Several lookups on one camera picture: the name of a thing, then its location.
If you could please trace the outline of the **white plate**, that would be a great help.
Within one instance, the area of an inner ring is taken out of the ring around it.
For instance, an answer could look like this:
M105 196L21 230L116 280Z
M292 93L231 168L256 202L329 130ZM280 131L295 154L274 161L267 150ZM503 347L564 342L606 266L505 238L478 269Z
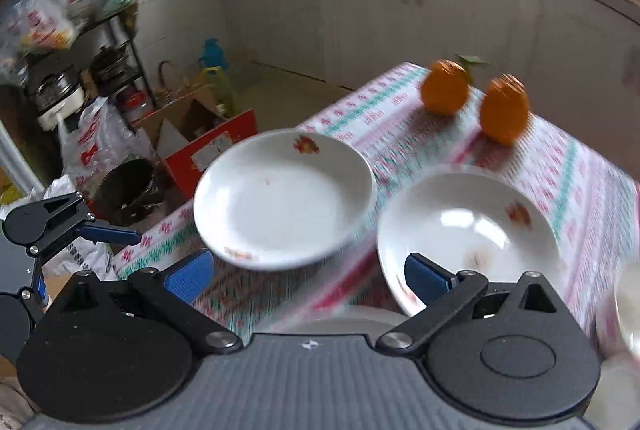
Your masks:
M491 282L538 271L558 293L566 285L548 219L506 180L482 169L436 167L395 194L378 221L376 246L387 286L409 317L424 309L405 281L411 253L451 272L480 272Z
M198 235L237 267L283 271L312 265L349 244L378 195L352 146L317 132L254 135L218 156L193 198Z

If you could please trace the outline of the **white plate stained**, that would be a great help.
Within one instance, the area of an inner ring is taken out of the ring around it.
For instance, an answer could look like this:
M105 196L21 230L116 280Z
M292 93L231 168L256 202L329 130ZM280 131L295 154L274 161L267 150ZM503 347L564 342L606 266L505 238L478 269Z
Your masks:
M367 335L371 340L404 323L404 314L384 309L352 306L335 314L321 315L288 329L302 335Z

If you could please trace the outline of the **white floral bowl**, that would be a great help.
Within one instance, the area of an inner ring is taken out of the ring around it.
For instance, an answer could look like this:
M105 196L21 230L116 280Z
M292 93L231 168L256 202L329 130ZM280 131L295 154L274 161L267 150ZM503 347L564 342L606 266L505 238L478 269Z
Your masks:
M614 301L620 340L626 350L639 358L640 280L639 263L627 263L620 269Z

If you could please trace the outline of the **white kitchen cabinets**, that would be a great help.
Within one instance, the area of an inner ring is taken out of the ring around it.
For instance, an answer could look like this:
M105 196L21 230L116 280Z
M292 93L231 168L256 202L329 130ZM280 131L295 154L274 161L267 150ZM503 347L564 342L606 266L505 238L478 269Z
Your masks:
M230 50L355 89L402 62L478 57L532 110L639 172L638 0L221 0Z

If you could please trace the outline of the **black pot on floor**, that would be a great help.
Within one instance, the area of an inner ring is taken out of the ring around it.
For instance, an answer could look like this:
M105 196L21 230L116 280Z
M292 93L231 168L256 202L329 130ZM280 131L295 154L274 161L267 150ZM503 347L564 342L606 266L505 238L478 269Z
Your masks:
M149 216L165 200L155 166L145 158L124 161L101 181L93 198L96 216L129 227Z

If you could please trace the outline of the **white red plastic bag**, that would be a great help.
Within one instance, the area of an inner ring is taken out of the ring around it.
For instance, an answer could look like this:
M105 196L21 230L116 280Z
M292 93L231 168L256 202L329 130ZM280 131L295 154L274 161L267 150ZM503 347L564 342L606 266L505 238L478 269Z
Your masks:
M56 120L64 175L85 197L93 198L106 175L125 161L152 159L149 140L135 133L107 98L85 107L73 131L61 116Z

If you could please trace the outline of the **red cardboard box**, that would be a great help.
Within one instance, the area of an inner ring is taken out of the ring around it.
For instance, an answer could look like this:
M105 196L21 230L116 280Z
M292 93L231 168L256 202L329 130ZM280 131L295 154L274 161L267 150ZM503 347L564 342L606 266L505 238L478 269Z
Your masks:
M218 156L233 144L258 134L254 111L222 117L209 86L189 92L135 121L134 128L145 132L186 199L193 197L204 171Z

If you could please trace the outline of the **patterned tablecloth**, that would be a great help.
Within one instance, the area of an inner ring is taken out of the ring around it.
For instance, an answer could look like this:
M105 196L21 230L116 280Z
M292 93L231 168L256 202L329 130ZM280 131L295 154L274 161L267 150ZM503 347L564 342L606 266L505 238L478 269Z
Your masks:
M480 91L454 117L427 114L424 76L402 63L303 124L352 145L374 172L378 199L356 241L292 271L217 260L196 309L242 337L352 305L413 314L421 303L404 263L417 251L493 281L540 271L594 333L617 269L639 256L638 182L539 117L512 146L492 142L480 131Z

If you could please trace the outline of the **orange without leaf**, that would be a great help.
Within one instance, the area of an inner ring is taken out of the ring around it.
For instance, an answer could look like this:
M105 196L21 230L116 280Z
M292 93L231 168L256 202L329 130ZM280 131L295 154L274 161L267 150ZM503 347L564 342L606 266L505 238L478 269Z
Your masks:
M480 105L480 129L487 138L511 146L523 135L529 121L529 101L524 85L513 75L491 79Z

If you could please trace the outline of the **orange with leaf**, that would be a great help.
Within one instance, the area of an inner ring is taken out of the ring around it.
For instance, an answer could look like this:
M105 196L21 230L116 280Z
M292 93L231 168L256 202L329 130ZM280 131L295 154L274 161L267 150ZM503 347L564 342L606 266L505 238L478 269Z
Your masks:
M429 68L420 86L420 97L427 113L454 116L469 99L473 85L472 68L488 62L457 55L456 60L439 59Z

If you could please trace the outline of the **metal storage shelf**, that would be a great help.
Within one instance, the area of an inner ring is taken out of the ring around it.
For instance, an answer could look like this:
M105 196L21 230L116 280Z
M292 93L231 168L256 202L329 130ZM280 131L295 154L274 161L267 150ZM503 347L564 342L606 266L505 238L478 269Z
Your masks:
M1 57L1 125L17 128L35 123L37 104L29 102L25 86L28 67L54 51L67 50L78 36L117 18L128 42L134 39L134 24L126 14L138 0L89 0L89 16L72 16L53 0L20 0L6 18L8 50Z

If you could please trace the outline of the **blue plastic jug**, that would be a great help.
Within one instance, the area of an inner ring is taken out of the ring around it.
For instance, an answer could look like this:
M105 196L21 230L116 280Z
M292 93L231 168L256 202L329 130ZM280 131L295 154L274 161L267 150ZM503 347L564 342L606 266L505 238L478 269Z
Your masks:
M202 68L222 68L227 71L229 64L224 56L224 50L218 45L216 38L206 39L203 52L198 59Z

